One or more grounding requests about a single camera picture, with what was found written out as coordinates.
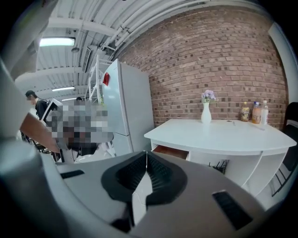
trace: vase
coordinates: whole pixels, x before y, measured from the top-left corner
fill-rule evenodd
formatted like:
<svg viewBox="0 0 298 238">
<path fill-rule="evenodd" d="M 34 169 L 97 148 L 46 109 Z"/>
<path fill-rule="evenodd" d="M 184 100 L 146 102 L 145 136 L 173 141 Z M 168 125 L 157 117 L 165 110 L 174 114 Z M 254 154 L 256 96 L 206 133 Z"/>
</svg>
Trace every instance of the vase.
<svg viewBox="0 0 298 238">
<path fill-rule="evenodd" d="M 201 121 L 204 124 L 209 124 L 211 122 L 211 113 L 209 110 L 209 102 L 205 102 L 203 103 L 204 105 L 204 109 L 203 109 L 203 113 L 201 116 Z"/>
</svg>

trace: open drawer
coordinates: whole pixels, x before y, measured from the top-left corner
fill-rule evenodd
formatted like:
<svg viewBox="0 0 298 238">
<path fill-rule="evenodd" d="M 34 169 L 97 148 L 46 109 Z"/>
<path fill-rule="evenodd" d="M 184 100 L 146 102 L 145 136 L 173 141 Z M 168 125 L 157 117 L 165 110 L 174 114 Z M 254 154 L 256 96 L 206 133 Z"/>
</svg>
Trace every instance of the open drawer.
<svg viewBox="0 0 298 238">
<path fill-rule="evenodd" d="M 166 147 L 166 146 L 162 146 L 162 145 L 158 145 L 152 151 L 162 153 L 162 154 L 176 156 L 181 159 L 186 159 L 188 156 L 188 153 L 189 153 L 188 151 L 182 151 L 182 150 L 178 150 L 178 149 L 174 149 L 174 148 L 170 148 L 170 147 Z"/>
</svg>

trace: bottle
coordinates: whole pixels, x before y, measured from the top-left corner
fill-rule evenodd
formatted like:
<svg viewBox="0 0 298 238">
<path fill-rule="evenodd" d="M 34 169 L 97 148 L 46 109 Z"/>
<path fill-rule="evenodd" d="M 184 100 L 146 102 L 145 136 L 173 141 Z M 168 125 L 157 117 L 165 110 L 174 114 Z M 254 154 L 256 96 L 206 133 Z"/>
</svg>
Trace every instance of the bottle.
<svg viewBox="0 0 298 238">
<path fill-rule="evenodd" d="M 252 109 L 252 123 L 260 124 L 261 122 L 261 108 L 259 107 L 259 103 L 255 102 Z"/>
<path fill-rule="evenodd" d="M 250 109 L 247 106 L 247 102 L 244 102 L 241 107 L 241 120 L 242 121 L 248 121 L 250 114 Z"/>
<path fill-rule="evenodd" d="M 267 101 L 264 100 L 263 101 L 263 105 L 262 105 L 262 113 L 261 113 L 261 124 L 262 125 L 266 125 L 268 122 L 268 106 L 267 106 Z"/>
</svg>

